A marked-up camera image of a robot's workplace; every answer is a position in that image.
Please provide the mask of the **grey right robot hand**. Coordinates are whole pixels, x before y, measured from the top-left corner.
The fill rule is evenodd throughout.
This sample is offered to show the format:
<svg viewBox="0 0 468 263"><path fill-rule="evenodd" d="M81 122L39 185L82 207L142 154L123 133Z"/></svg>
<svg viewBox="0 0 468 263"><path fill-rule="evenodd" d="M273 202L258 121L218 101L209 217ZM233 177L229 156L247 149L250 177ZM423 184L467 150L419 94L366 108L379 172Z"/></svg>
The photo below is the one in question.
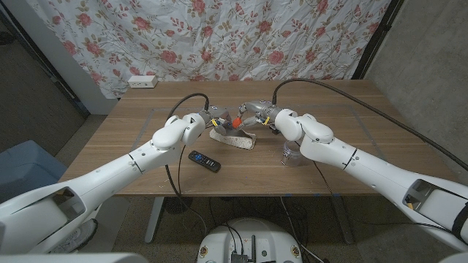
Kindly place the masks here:
<svg viewBox="0 0 468 263"><path fill-rule="evenodd" d="M268 126L274 134L279 134L280 131L275 126L275 120L281 110L282 108L273 105L270 101L244 102L239 106L238 117L233 121L233 126L236 123L237 129L240 129L261 123ZM245 112L254 113L254 115L242 121L241 118Z"/></svg>

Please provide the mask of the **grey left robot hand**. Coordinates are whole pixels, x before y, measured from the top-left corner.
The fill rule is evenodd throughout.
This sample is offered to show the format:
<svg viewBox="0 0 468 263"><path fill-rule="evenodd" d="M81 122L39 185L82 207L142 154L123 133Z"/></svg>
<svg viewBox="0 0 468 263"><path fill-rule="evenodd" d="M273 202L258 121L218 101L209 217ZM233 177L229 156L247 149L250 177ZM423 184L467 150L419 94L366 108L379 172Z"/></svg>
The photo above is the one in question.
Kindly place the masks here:
<svg viewBox="0 0 468 263"><path fill-rule="evenodd" d="M227 135L232 129L232 118L225 107L209 106L207 110L202 110L199 114L206 124L211 123L214 130L221 135Z"/></svg>

